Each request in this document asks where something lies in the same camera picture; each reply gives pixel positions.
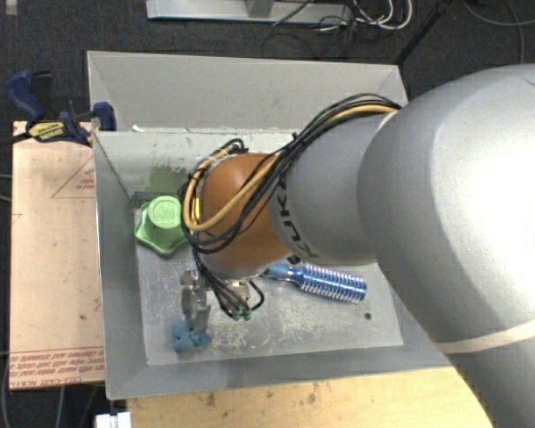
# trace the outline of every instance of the black cable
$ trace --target black cable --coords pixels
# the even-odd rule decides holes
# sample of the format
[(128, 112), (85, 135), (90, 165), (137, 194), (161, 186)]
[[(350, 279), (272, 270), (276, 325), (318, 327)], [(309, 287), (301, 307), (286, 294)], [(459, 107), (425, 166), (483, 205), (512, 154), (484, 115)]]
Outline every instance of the black cable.
[(484, 18), (483, 16), (481, 16), (479, 13), (477, 13), (476, 11), (473, 10), (473, 8), (467, 4), (465, 2), (465, 0), (462, 0), (462, 5), (464, 6), (464, 8), (470, 13), (472, 14), (472, 16), (478, 18), (480, 21), (484, 21), (484, 22), (487, 22), (488, 24), (491, 24), (491, 25), (497, 25), (499, 27), (521, 27), (523, 25), (531, 25), (531, 24), (535, 24), (535, 19), (530, 19), (528, 21), (519, 21), (517, 20), (516, 22), (502, 22), (502, 21), (493, 21), (492, 19), (486, 19)]
[(19, 143), (20, 141), (24, 141), (29, 138), (31, 138), (31, 136), (28, 135), (27, 133), (22, 133), (20, 135), (12, 136), (8, 139), (0, 141), (0, 148), (5, 147), (5, 146), (11, 146), (12, 144)]
[[(372, 94), (353, 95), (352, 97), (325, 108), (318, 113), (318, 115), (301, 131), (300, 134), (294, 136), (295, 139), (293, 141), (283, 148), (277, 150), (277, 152), (281, 152), (281, 154), (276, 158), (266, 176), (261, 179), (258, 187), (254, 190), (250, 198), (244, 204), (239, 218), (231, 226), (227, 227), (224, 232), (210, 239), (201, 239), (199, 234), (192, 235), (185, 226), (184, 222), (181, 223), (189, 243), (201, 253), (214, 253), (225, 249), (238, 235), (242, 233), (241, 230), (244, 220), (247, 219), (247, 217), (253, 212), (264, 195), (267, 194), (270, 188), (272, 188), (275, 181), (290, 169), (295, 160), (299, 158), (303, 151), (305, 151), (305, 149), (313, 141), (323, 135), (324, 132), (336, 127), (337, 125), (340, 125), (343, 122), (343, 119), (330, 121), (332, 117), (336, 116), (342, 111), (352, 109), (362, 104), (382, 104), (392, 107), (393, 109), (399, 109), (399, 106), (391, 100)], [(366, 114), (368, 114), (368, 111), (362, 111), (361, 113), (358, 113), (358, 115)], [(345, 119), (353, 119), (357, 116), (348, 116)], [(265, 162), (268, 157), (270, 157), (270, 154), (268, 154), (260, 163)], [(184, 193), (185, 190), (181, 190), (179, 193), (183, 200)]]
[(287, 22), (289, 19), (291, 19), (293, 16), (295, 16), (296, 14), (298, 14), (299, 12), (303, 11), (303, 9), (308, 5), (310, 4), (311, 2), (313, 2), (313, 0), (306, 0), (305, 2), (303, 2), (302, 4), (300, 4), (295, 10), (293, 10), (292, 12), (290, 12), (289, 14), (287, 14), (286, 16), (284, 16), (282, 19), (280, 19), (279, 21), (277, 22), (274, 22), (272, 24), (272, 27), (275, 27), (275, 26), (278, 26), (280, 24), (283, 24), (284, 22)]
[(253, 282), (248, 281), (248, 284), (250, 284), (251, 288), (256, 291), (256, 293), (259, 295), (259, 301), (257, 304), (254, 304), (251, 310), (257, 310), (261, 307), (262, 304), (264, 304), (264, 301), (266, 300), (266, 296), (264, 295), (264, 292), (260, 290), (260, 288)]
[(519, 21), (517, 13), (511, 4), (506, 3), (507, 9), (513, 14), (515, 21), (517, 22), (517, 31), (519, 32), (519, 63), (523, 63), (525, 60), (525, 36), (523, 35), (523, 25)]

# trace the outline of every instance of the blue clamp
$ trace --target blue clamp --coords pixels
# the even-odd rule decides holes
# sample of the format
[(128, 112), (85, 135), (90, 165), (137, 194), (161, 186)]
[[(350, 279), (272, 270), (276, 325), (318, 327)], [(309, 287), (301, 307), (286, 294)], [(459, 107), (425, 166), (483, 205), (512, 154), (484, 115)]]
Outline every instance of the blue clamp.
[(191, 330), (188, 322), (184, 320), (175, 322), (172, 326), (172, 336), (177, 352), (184, 352), (195, 347), (205, 347), (212, 342), (212, 337), (208, 333)]
[[(91, 145), (91, 132), (79, 125), (73, 113), (62, 111), (57, 120), (45, 119), (44, 107), (32, 91), (29, 71), (23, 70), (12, 76), (6, 83), (6, 93), (16, 106), (29, 113), (31, 119), (26, 124), (26, 133), (40, 143), (66, 141)], [(107, 102), (96, 103), (93, 111), (86, 115), (97, 117), (101, 130), (115, 131), (117, 129), (115, 114)]]

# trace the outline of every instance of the black carpet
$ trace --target black carpet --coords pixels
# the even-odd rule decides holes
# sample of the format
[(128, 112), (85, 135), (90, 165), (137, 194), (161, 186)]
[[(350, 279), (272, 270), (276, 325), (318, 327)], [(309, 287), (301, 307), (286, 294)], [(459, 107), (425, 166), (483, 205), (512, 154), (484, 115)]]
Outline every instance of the black carpet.
[[(149, 22), (146, 0), (18, 0), (18, 15), (6, 16), (0, 0), (0, 140), (10, 135), (10, 122), (25, 114), (10, 104), (6, 80), (15, 72), (51, 70), (55, 104), (78, 111), (88, 107), (85, 56), (88, 50), (237, 56), (250, 58), (318, 59), (326, 62), (392, 63), (437, 0), (413, 0), (416, 16), (401, 31), (385, 36), (361, 29), (345, 53), (346, 39), (323, 37), (313, 29), (259, 23), (204, 21)], [(485, 17), (513, 22), (504, 2), (474, 2)], [(508, 3), (521, 21), (535, 18), (535, 0)], [(456, 0), (404, 64), (409, 98), (468, 73), (520, 61), (516, 27), (496, 27), (475, 19)], [(535, 24), (523, 26), (523, 61), (535, 62)], [(0, 173), (12, 171), (12, 151), (0, 150)], [(0, 193), (9, 195), (0, 180)], [(8, 348), (10, 206), (0, 202), (0, 350)], [(0, 358), (0, 394), (4, 360)], [(68, 390), (64, 421), (76, 426), (89, 388)], [(99, 392), (97, 402), (103, 401)], [(54, 426), (58, 391), (27, 391), (8, 395), (12, 427)], [(3, 425), (0, 410), (0, 426)]]

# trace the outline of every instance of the blue small object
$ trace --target blue small object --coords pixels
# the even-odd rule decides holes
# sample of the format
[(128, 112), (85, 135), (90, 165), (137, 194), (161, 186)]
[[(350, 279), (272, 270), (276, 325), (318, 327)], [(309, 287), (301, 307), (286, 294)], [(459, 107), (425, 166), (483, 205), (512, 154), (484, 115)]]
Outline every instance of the blue small object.
[(212, 342), (212, 336), (206, 332), (191, 332), (189, 337), (197, 347), (204, 347)]
[(111, 132), (117, 130), (117, 120), (115, 120), (115, 114), (110, 104), (107, 102), (94, 104), (93, 114), (99, 119), (101, 130)]
[(212, 342), (212, 337), (208, 333), (191, 331), (190, 325), (185, 320), (178, 320), (173, 324), (172, 335), (177, 352), (185, 352), (194, 347), (204, 347)]
[(172, 335), (176, 339), (180, 339), (185, 336), (188, 336), (189, 333), (190, 333), (190, 326), (188, 322), (185, 322), (184, 320), (178, 320), (172, 326)]
[(194, 343), (190, 340), (188, 336), (181, 338), (181, 339), (175, 339), (175, 350), (177, 352), (186, 352), (187, 350), (193, 349)]
[(29, 113), (32, 122), (40, 120), (45, 116), (43, 106), (32, 92), (28, 70), (20, 71), (8, 80), (6, 83), (6, 93), (16, 106)]

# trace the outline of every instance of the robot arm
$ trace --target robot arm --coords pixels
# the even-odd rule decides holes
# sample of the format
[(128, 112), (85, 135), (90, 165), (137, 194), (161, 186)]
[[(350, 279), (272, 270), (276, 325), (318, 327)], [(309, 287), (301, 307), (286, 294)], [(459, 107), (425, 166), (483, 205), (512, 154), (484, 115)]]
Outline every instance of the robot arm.
[(371, 117), (339, 111), (341, 125), (314, 135), (263, 202), (250, 204), (259, 170), (238, 162), (251, 154), (212, 169), (199, 220), (242, 185), (249, 192), (213, 235), (249, 215), (219, 252), (202, 240), (202, 262), (230, 280), (289, 253), (377, 261), (490, 420), (535, 427), (535, 65), (460, 79), (396, 113), (374, 105), (384, 109)]

